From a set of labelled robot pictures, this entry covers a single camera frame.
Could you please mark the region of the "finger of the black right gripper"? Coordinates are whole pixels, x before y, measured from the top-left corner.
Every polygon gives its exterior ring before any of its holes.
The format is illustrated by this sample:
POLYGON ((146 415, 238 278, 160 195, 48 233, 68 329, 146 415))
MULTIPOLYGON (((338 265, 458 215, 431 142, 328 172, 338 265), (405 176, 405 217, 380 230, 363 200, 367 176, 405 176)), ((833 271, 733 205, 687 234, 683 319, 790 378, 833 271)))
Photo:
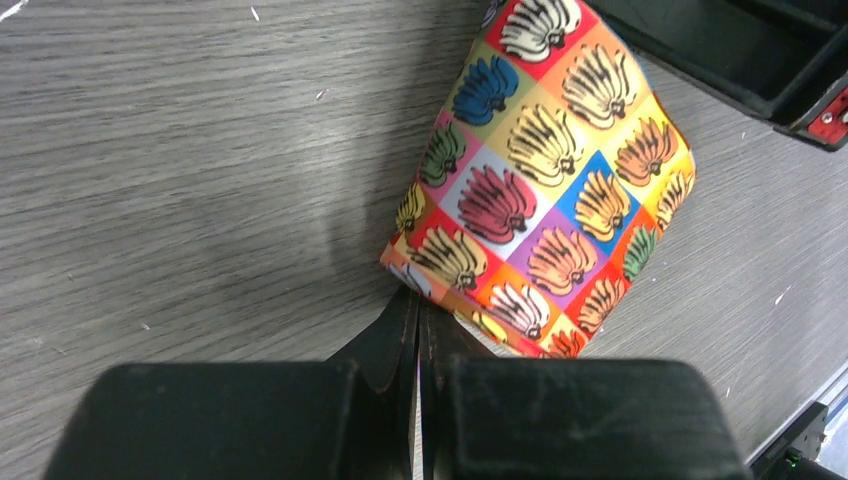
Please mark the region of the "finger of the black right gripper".
POLYGON ((741 113, 824 151, 846 145, 846 2, 589 5, 634 50, 741 113))

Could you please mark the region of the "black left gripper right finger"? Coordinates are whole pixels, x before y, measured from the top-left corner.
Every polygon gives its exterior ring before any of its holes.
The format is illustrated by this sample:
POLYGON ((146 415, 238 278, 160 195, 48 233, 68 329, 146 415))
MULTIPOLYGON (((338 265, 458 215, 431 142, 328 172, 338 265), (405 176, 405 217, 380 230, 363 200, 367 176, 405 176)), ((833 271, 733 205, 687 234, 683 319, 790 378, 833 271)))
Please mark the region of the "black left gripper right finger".
POLYGON ((418 312, 427 479, 748 479, 711 386, 663 359, 494 355, 418 312))

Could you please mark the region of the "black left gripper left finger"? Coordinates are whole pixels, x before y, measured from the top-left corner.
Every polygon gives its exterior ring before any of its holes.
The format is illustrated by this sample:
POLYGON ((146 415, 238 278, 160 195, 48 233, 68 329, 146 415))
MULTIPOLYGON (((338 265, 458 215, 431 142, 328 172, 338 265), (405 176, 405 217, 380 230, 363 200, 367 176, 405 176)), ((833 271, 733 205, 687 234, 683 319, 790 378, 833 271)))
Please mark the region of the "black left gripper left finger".
POLYGON ((420 297, 324 361, 126 363, 85 393, 48 479, 408 479, 420 297))

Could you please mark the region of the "colourful shell pattern tie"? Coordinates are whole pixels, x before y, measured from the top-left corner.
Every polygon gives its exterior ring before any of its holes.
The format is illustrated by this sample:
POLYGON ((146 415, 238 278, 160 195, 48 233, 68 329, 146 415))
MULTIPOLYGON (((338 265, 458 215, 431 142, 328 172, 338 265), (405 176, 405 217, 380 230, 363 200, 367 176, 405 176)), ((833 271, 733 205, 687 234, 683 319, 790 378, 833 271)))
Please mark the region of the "colourful shell pattern tie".
POLYGON ((691 193, 691 149, 582 1, 494 1, 382 264, 511 351, 574 358, 691 193))

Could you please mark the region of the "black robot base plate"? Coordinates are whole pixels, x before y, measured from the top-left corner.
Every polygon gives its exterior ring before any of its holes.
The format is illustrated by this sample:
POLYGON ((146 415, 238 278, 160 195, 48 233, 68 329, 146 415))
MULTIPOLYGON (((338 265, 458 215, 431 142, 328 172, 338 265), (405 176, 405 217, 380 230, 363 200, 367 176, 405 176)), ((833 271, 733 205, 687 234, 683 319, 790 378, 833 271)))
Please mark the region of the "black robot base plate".
POLYGON ((751 463, 756 480, 845 480, 816 462, 825 441, 829 407, 813 402, 751 463))

